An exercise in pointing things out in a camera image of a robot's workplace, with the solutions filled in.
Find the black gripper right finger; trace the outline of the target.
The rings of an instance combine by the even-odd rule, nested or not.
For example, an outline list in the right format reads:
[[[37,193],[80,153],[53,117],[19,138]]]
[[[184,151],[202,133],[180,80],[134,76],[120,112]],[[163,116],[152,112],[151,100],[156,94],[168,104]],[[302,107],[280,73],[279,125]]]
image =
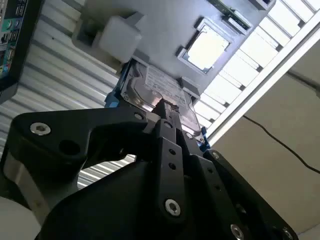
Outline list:
[[[180,109],[171,120],[182,147],[189,219],[175,240],[297,240],[288,223],[213,149],[201,151],[182,129]]]

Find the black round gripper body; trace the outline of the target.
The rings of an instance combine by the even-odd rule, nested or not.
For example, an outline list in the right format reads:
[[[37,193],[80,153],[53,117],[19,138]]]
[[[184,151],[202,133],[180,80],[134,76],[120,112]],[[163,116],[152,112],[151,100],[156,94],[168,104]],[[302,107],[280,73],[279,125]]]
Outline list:
[[[191,195],[179,161],[136,162],[60,202],[40,240],[221,240],[206,204]]]

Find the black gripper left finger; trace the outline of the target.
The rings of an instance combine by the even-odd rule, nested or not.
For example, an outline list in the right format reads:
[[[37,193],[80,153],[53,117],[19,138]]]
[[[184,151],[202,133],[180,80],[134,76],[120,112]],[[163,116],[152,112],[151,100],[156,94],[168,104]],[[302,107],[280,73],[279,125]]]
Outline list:
[[[181,162],[173,104],[24,113],[3,153],[3,195],[40,223],[64,199],[138,162]]]

